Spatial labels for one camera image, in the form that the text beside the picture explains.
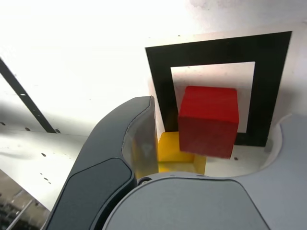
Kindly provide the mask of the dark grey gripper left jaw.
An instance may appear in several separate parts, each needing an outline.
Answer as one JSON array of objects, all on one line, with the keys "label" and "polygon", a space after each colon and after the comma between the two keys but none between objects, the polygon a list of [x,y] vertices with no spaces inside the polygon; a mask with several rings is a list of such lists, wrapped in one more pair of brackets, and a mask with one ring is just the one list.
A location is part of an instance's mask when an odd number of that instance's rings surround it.
[{"label": "dark grey gripper left jaw", "polygon": [[100,230],[138,179],[158,172],[155,104],[136,97],[107,114],[84,143],[47,230]]}]

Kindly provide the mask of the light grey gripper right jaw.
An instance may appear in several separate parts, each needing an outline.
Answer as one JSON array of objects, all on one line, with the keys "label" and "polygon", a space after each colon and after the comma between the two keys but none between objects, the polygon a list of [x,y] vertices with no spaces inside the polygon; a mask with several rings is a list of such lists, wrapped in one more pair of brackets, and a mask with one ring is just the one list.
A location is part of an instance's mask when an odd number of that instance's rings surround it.
[{"label": "light grey gripper right jaw", "polygon": [[258,172],[228,178],[160,177],[129,192],[106,230],[304,230],[307,118],[279,124],[279,153]]}]

